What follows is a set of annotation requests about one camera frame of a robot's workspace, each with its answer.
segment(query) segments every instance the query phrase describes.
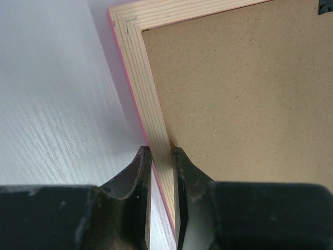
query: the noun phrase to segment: wooden strip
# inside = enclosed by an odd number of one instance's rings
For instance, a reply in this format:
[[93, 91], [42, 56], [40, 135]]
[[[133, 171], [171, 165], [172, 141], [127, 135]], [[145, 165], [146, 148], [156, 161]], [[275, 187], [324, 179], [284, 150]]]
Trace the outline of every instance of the wooden strip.
[[267, 1], [144, 0], [109, 8], [111, 25], [117, 36], [135, 103], [149, 140], [171, 224], [174, 224], [172, 152], [142, 38], [142, 30]]

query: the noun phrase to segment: white surface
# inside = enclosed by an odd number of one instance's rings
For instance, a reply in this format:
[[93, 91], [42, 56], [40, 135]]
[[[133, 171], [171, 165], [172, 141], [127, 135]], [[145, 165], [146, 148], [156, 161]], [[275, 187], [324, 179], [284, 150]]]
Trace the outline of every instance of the white surface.
[[[100, 185], [144, 138], [106, 15], [120, 1], [0, 3], [0, 184]], [[151, 249], [175, 249], [152, 179]]]

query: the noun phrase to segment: hardboard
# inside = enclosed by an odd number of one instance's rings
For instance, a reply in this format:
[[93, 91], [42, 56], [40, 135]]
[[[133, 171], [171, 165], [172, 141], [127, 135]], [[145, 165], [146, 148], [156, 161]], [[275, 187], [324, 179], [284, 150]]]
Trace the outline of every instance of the hardboard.
[[214, 180], [333, 190], [332, 23], [274, 0], [144, 31], [171, 144]]

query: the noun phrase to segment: pink edge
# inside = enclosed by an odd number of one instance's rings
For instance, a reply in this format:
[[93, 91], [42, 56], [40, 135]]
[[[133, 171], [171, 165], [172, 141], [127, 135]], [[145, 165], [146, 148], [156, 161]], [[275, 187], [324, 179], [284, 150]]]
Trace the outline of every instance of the pink edge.
[[[136, 109], [136, 113], [138, 115], [138, 118], [139, 118], [139, 121], [140, 121], [140, 125], [141, 125], [141, 129], [142, 129], [142, 132], [144, 134], [144, 138], [145, 138], [145, 142], [146, 144], [149, 146], [149, 140], [148, 140], [148, 136], [147, 136], [147, 133], [146, 133], [146, 130], [144, 128], [144, 124], [142, 122], [142, 118], [140, 116], [140, 113], [139, 113], [139, 109], [138, 109], [138, 106], [137, 106], [137, 102], [136, 102], [136, 99], [135, 99], [135, 96], [134, 96], [134, 92], [133, 92], [133, 89], [132, 89], [132, 86], [131, 86], [131, 82], [130, 82], [130, 77], [129, 77], [129, 74], [127, 72], [127, 69], [126, 69], [126, 65], [125, 65], [125, 61], [124, 61], [124, 58], [122, 56], [122, 53], [121, 53], [121, 50], [120, 50], [120, 45], [119, 45], [119, 41], [117, 39], [117, 35], [116, 35], [116, 31], [114, 29], [114, 24], [113, 24], [113, 20], [111, 18], [111, 15], [110, 15], [110, 12], [109, 10], [107, 11], [107, 15], [108, 15], [108, 19], [109, 19], [109, 22], [110, 22], [110, 25], [111, 25], [111, 29], [112, 29], [112, 33], [113, 33], [113, 36], [114, 36], [114, 39], [116, 41], [116, 45], [117, 45], [117, 48], [118, 48], [118, 52], [119, 52], [119, 55], [120, 55], [120, 59], [121, 59], [121, 64], [124, 68], [124, 71], [125, 71], [125, 75], [126, 75], [126, 79], [127, 79], [127, 83], [130, 87], [130, 91], [131, 91], [131, 96], [132, 96], [132, 99], [133, 99], [133, 102], [134, 102], [134, 106], [135, 106], [135, 109]], [[157, 186], [158, 186], [158, 189], [160, 191], [160, 194], [161, 194], [161, 197], [162, 197], [162, 200], [163, 200], [163, 204], [164, 204], [164, 208], [165, 208], [165, 211], [166, 211], [166, 215], [168, 216], [168, 219], [169, 219], [169, 223], [170, 223], [170, 226], [171, 226], [171, 229], [172, 229], [172, 232], [173, 232], [173, 236], [175, 237], [176, 239], [176, 229], [175, 229], [175, 226], [173, 224], [173, 221], [172, 221], [172, 217], [171, 217], [171, 213], [170, 213], [170, 210], [168, 208], [168, 204], [167, 204], [167, 200], [165, 199], [165, 195], [164, 195], [164, 191], [163, 191], [163, 188], [162, 188], [162, 184], [161, 184], [161, 181], [160, 181], [160, 178], [158, 176], [158, 173], [157, 173], [157, 170], [156, 170], [156, 167], [155, 167], [155, 164], [152, 163], [152, 170], [154, 172], [154, 175], [155, 175], [155, 179], [156, 179], [156, 182], [157, 182]]]

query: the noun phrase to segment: wooden frame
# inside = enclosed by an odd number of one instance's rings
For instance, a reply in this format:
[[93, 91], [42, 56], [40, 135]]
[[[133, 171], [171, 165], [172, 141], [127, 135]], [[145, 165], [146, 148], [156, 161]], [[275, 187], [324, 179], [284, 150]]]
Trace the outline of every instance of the wooden frame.
[[175, 217], [172, 152], [142, 31], [267, 1], [270, 0], [142, 0], [108, 10], [172, 228]]

